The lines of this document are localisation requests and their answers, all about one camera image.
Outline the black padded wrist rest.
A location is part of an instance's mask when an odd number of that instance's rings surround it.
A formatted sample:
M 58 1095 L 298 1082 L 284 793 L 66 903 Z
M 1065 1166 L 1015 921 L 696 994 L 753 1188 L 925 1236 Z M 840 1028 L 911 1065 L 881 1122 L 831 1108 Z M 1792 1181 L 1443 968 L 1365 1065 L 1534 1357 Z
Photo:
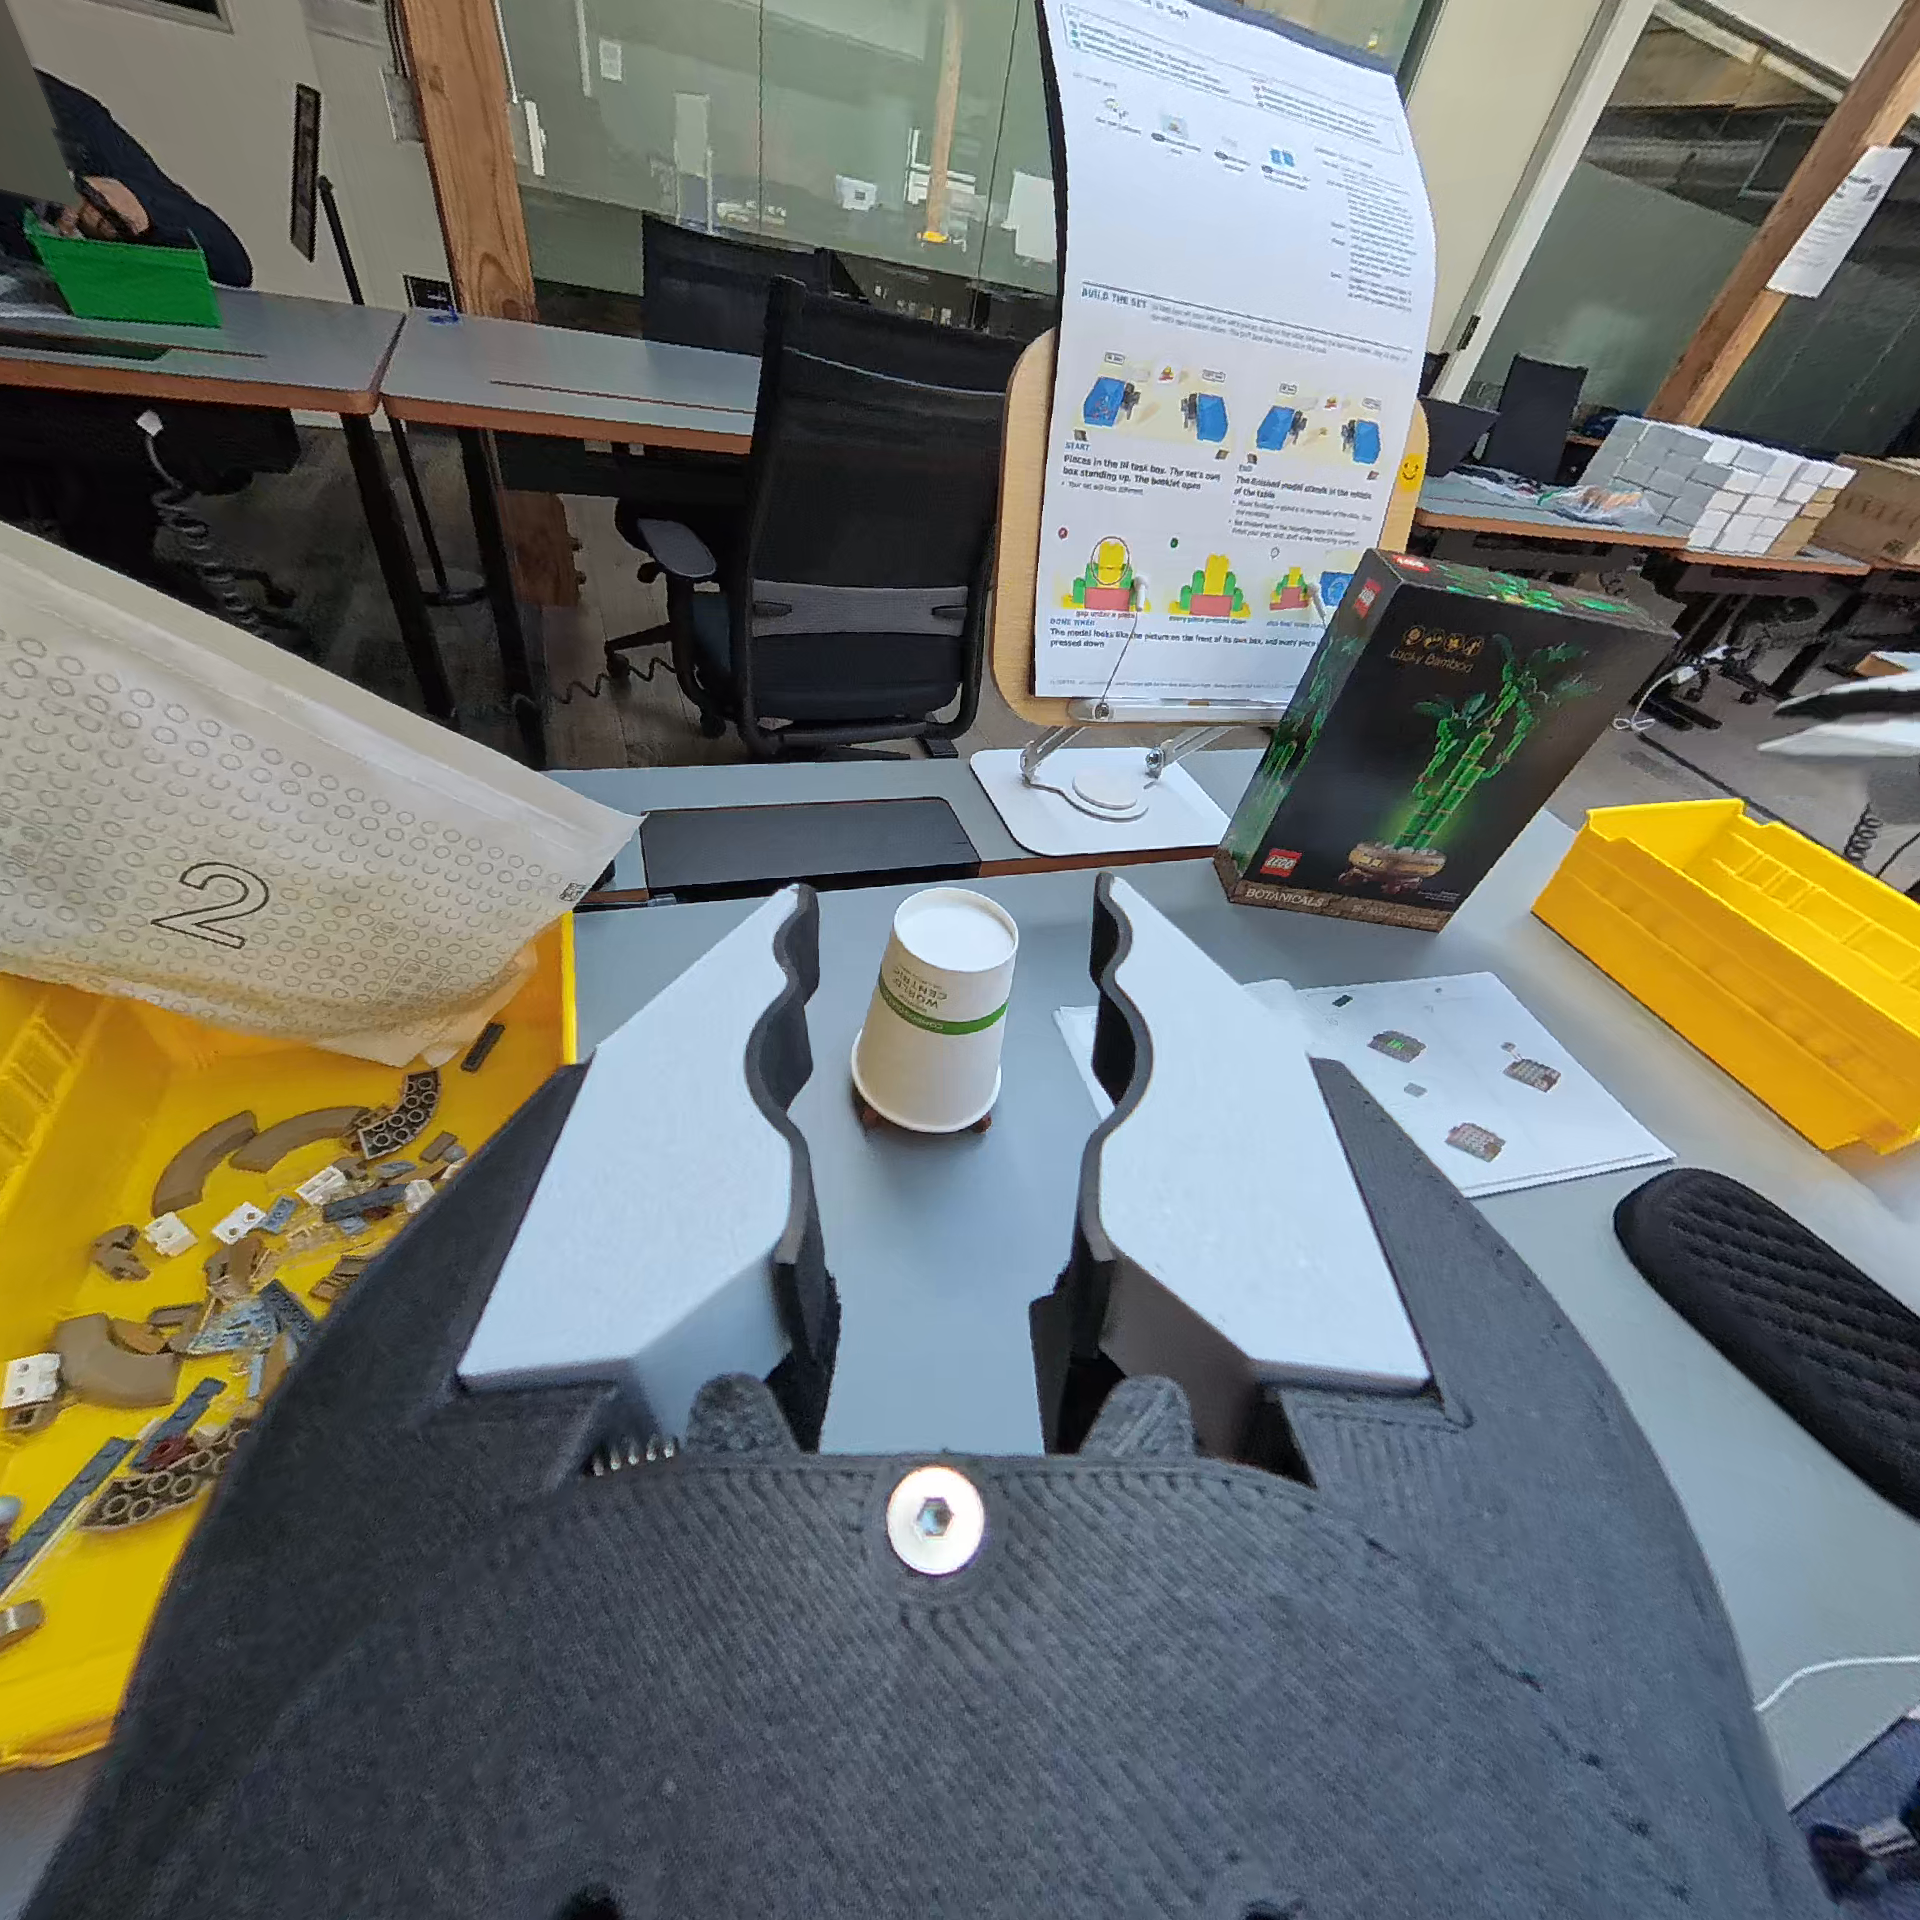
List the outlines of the black padded wrist rest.
M 1666 1306 L 1872 1493 L 1918 1517 L 1918 1317 L 1729 1174 L 1676 1166 L 1614 1209 Z

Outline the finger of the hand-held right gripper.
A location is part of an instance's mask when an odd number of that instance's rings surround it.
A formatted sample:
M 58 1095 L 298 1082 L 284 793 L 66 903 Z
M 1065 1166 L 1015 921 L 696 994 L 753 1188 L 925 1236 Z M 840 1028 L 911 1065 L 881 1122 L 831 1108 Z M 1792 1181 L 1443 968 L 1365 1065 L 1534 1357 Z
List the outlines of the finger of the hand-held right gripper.
M 1764 757 L 1878 767 L 1918 763 L 1918 713 L 1846 713 L 1764 741 Z
M 1872 655 L 1849 680 L 1799 692 L 1780 711 L 1917 711 L 1918 653 Z

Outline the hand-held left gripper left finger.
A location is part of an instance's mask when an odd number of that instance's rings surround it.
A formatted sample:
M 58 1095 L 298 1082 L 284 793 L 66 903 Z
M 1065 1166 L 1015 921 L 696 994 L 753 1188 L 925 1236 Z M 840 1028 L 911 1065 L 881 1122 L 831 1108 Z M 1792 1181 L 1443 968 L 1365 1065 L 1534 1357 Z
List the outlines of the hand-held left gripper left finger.
M 820 1447 L 842 1309 L 793 1117 L 819 984 L 819 894 L 788 885 L 595 1046 L 466 1391 L 609 1387 L 646 1441 L 683 1439 L 709 1380 L 748 1376 Z

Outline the black desk mat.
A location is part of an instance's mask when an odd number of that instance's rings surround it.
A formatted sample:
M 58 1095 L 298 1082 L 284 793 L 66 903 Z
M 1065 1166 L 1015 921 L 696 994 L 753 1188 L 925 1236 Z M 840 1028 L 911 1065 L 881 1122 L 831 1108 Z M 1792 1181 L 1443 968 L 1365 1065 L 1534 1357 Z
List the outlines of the black desk mat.
M 982 855 L 942 798 L 650 810 L 636 830 L 652 901 L 757 901 L 971 881 Z

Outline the paper notice on pillar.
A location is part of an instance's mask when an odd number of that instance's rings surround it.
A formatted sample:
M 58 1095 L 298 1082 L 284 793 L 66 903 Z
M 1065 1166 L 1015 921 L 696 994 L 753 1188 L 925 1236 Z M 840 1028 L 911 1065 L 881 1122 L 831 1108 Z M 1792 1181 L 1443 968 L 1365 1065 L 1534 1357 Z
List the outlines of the paper notice on pillar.
M 1910 158 L 1909 147 L 1867 148 L 1772 271 L 1766 290 L 1785 298 L 1818 298 L 1849 260 Z

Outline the wooden document board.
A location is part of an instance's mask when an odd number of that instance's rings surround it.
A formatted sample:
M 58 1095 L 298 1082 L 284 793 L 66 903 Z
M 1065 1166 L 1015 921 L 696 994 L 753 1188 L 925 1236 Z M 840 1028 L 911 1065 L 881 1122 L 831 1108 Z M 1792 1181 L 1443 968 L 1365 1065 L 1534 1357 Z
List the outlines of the wooden document board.
M 1146 700 L 1102 692 L 1091 698 L 1037 694 L 1039 583 L 1044 546 L 1044 461 L 1059 331 L 1022 347 L 1007 393 L 998 472 L 993 605 L 984 658 L 1000 698 L 1037 729 L 1068 727 L 1255 727 L 1284 719 L 1279 700 Z

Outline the black office chair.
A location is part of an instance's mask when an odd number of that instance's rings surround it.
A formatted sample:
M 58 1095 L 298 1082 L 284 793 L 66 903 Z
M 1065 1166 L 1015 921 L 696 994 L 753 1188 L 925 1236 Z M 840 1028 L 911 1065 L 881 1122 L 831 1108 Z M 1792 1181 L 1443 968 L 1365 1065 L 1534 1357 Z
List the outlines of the black office chair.
M 953 757 L 981 706 L 1021 353 L 776 279 L 746 459 L 676 461 L 614 505 L 666 623 L 614 636 L 609 673 L 666 645 L 699 733 L 761 761 Z
M 1585 364 L 1517 355 L 1500 387 L 1481 464 L 1528 482 L 1556 482 L 1586 377 Z
M 640 275 L 640 338 L 753 358 L 778 280 L 815 294 L 837 288 L 827 250 L 709 235 L 650 211 L 640 219 Z

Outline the wooden pillar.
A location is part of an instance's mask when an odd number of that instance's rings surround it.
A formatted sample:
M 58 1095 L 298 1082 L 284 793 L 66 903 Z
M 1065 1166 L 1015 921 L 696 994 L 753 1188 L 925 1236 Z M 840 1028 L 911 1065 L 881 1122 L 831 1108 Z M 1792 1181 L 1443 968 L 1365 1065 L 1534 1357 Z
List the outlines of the wooden pillar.
M 1650 418 L 1708 420 L 1788 301 L 1777 285 L 1788 254 L 1856 165 L 1909 126 L 1917 105 L 1918 4 L 1902 3 L 1660 382 L 1647 406 Z
M 537 285 L 497 8 L 493 3 L 398 3 L 396 17 L 453 301 L 466 316 L 535 323 Z M 579 546 L 563 498 L 515 490 L 505 440 L 498 435 L 491 440 L 493 488 L 518 601 L 529 609 L 576 610 Z

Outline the brown cardboard box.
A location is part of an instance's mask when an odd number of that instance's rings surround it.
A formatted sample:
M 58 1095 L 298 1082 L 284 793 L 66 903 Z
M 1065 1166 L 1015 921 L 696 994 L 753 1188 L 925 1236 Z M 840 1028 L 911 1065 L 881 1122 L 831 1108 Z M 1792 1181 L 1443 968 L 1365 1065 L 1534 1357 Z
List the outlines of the brown cardboard box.
M 1838 461 L 1851 479 L 1820 522 L 1816 546 L 1870 567 L 1918 569 L 1918 459 Z

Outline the person's blue jeans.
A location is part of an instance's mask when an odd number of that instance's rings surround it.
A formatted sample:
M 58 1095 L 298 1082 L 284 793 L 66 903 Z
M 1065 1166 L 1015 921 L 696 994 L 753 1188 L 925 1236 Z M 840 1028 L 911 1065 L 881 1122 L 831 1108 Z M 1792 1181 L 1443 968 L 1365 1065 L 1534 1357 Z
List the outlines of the person's blue jeans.
M 1794 1809 L 1836 1917 L 1918 1917 L 1918 1714 L 1884 1729 Z

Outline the white stand base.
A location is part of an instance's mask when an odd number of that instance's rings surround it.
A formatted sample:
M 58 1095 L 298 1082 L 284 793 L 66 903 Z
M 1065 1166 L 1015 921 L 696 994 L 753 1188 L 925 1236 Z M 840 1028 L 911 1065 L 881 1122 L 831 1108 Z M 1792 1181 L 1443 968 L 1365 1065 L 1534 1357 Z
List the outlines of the white stand base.
M 1039 859 L 1210 857 L 1230 826 L 1229 813 L 1171 764 L 1146 776 L 1146 748 L 1059 748 L 1028 778 L 1021 748 L 971 757 L 1005 828 Z

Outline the brick instruction booklet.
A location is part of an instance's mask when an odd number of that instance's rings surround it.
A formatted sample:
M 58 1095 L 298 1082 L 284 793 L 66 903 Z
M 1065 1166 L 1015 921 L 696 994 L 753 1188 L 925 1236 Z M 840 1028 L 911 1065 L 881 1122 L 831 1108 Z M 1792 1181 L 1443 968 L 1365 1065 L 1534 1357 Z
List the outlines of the brick instruction booklet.
M 1249 994 L 1300 1030 L 1308 1057 L 1348 1068 L 1465 1199 L 1672 1161 L 1494 973 L 1265 979 Z

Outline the white numbered paper bag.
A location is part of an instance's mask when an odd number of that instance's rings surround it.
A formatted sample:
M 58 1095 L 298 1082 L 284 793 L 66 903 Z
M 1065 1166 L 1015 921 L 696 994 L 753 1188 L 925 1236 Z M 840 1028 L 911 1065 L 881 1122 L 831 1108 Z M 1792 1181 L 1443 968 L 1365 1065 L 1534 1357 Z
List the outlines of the white numbered paper bag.
M 447 1065 L 638 821 L 2 531 L 2 962 L 261 1043 Z

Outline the white paper cup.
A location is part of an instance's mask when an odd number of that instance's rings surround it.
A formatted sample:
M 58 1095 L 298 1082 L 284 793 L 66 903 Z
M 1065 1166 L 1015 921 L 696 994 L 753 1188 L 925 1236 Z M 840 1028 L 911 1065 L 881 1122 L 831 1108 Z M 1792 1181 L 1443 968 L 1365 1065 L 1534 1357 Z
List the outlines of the white paper cup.
M 957 1129 L 996 1111 L 1021 930 L 965 886 L 913 893 L 894 910 L 850 1082 L 905 1122 Z

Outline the background grey desk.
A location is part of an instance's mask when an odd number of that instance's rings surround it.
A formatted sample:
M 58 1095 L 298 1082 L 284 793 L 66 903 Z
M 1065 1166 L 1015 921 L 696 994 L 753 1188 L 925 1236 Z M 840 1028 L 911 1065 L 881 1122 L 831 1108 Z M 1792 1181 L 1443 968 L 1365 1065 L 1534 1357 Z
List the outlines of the background grey desk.
M 572 573 L 560 513 L 505 508 L 500 435 L 745 457 L 757 420 L 759 358 L 508 319 L 416 310 L 380 379 L 394 424 L 459 436 L 508 716 L 531 767 L 548 767 L 550 698 L 538 647 L 538 569 Z
M 375 416 L 405 315 L 349 301 L 217 290 L 217 327 L 4 316 L 2 387 L 279 413 L 342 424 L 355 486 L 424 709 L 459 720 L 415 548 L 383 463 Z
M 1476 564 L 1571 585 L 1586 574 L 1645 580 L 1680 609 L 1669 663 L 1683 674 L 1719 668 L 1747 704 L 1787 700 L 1830 649 L 1851 638 L 1863 610 L 1890 606 L 1906 617 L 1899 636 L 1870 645 L 1917 651 L 1917 569 L 1867 562 L 1824 546 L 1792 557 L 1737 557 L 1692 548 L 1645 513 L 1571 516 L 1540 496 L 1517 496 L 1468 474 L 1424 482 L 1412 514 L 1412 548 L 1443 562 Z M 1741 660 L 1756 636 L 1742 627 L 1763 612 L 1810 599 L 1823 621 L 1788 666 L 1763 680 Z

